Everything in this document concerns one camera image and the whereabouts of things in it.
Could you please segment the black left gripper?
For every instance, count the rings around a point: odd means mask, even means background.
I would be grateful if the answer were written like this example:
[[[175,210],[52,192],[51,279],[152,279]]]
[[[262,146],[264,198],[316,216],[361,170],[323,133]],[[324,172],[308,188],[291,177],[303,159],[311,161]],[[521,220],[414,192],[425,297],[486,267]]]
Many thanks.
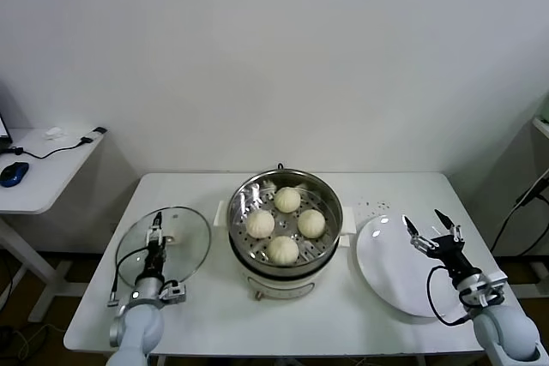
[[[166,258],[166,251],[163,246],[163,232],[162,232],[162,212],[157,212],[154,217],[154,225],[150,225],[146,235],[146,245],[154,242],[155,235],[157,237],[157,244],[148,246],[148,254],[145,259],[143,268],[144,278],[156,278],[158,280],[164,280],[163,268]]]

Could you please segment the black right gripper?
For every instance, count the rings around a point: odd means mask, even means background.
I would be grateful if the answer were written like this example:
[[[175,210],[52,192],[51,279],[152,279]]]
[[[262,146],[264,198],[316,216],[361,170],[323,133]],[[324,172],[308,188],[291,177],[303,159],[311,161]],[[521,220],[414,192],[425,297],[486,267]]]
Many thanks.
[[[461,226],[455,224],[449,216],[438,209],[435,209],[434,212],[448,233],[431,241],[420,235],[408,216],[403,215],[404,225],[411,237],[410,243],[421,253],[431,253],[432,259],[441,261],[448,269],[453,283],[461,283],[464,279],[480,274],[480,269],[474,267],[462,253],[465,243]]]

